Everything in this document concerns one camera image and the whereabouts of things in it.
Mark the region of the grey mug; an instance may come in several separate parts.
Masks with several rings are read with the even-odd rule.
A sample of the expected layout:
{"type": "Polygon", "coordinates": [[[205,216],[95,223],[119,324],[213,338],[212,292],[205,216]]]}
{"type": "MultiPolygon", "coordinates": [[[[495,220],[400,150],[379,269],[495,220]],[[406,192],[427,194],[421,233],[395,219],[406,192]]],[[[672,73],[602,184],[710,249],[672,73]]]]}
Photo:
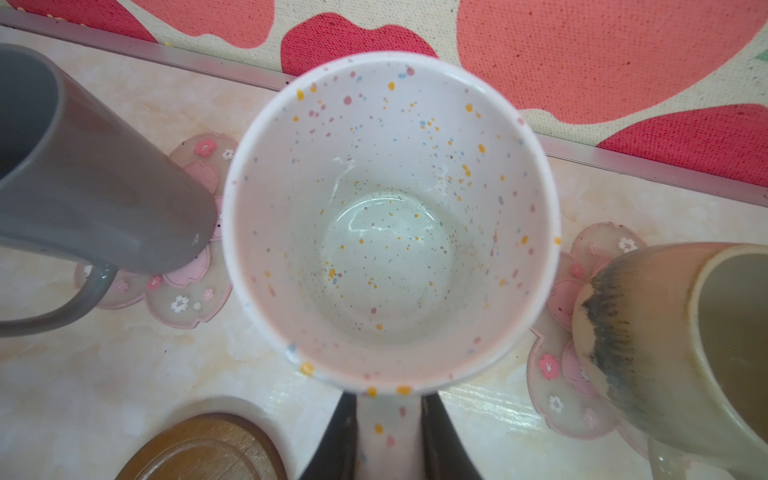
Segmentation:
{"type": "Polygon", "coordinates": [[[212,194],[41,53],[1,48],[1,243],[91,266],[48,313],[1,324],[3,337],[67,326],[117,273],[164,274],[213,236],[212,194]]]}

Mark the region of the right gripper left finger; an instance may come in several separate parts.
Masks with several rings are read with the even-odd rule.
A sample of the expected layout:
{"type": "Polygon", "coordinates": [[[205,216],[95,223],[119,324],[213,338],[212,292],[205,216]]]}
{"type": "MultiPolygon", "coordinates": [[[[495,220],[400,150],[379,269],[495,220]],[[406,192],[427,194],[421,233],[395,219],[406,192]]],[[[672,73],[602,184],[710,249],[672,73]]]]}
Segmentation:
{"type": "Polygon", "coordinates": [[[344,392],[300,480],[352,480],[358,444],[357,396],[344,392]]]}

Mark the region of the brown round coaster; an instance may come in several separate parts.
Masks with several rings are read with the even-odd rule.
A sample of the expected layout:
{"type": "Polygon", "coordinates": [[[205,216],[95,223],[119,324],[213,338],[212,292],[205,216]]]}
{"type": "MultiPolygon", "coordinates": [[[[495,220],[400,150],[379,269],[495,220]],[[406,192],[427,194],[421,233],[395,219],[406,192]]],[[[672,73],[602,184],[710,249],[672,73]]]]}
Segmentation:
{"type": "Polygon", "coordinates": [[[119,479],[285,479],[269,436],[238,415],[214,412],[186,419],[153,437],[119,479]]]}

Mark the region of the white mug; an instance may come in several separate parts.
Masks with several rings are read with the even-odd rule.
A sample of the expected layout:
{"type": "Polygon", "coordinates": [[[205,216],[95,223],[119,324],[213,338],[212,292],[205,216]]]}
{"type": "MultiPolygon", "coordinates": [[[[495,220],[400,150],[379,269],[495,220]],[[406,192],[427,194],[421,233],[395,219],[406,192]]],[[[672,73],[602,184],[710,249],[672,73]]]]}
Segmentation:
{"type": "Polygon", "coordinates": [[[427,479],[421,398],[529,332],[561,227],[545,153],[507,99],[438,59],[375,52],[304,73],[258,114],[222,234],[262,337],[357,396],[353,479],[427,479]]]}

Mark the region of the pink flower coaster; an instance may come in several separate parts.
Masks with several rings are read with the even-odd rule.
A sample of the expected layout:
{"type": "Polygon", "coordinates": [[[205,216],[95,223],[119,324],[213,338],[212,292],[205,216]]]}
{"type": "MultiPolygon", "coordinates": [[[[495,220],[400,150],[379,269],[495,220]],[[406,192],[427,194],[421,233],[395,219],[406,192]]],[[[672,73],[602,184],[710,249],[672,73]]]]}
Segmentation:
{"type": "Polygon", "coordinates": [[[546,306],[532,327],[536,340],[527,361],[527,385],[535,410],[555,432],[594,440],[614,431],[648,456],[647,437],[612,410],[577,358],[572,335],[576,297],[611,260],[646,246],[635,232],[612,222],[585,228],[560,255],[546,306]]]}
{"type": "Polygon", "coordinates": [[[120,270],[97,307],[118,310],[143,303],[159,322],[193,329],[216,316],[227,302],[232,284],[225,266],[222,239],[223,188],[237,149],[231,137],[206,132],[182,141],[170,159],[204,186],[214,198],[217,218],[205,249],[184,267],[162,275],[120,270]]]}

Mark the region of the beige mug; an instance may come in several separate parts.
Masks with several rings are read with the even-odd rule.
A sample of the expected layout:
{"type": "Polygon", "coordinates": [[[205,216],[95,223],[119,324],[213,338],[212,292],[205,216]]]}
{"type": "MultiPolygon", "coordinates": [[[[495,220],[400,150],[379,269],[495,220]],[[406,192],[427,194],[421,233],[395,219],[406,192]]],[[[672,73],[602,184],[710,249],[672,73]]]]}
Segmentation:
{"type": "Polygon", "coordinates": [[[767,249],[647,247],[579,292],[572,332],[598,394],[647,439],[656,479],[689,460],[767,475],[767,249]]]}

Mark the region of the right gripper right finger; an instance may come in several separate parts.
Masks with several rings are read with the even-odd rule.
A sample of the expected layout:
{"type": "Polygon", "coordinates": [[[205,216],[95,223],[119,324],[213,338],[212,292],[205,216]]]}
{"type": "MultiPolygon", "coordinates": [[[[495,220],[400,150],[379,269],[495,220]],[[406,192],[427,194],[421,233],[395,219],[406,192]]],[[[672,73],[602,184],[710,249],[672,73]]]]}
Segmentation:
{"type": "Polygon", "coordinates": [[[421,428],[427,479],[481,480],[438,393],[421,398],[421,428]]]}

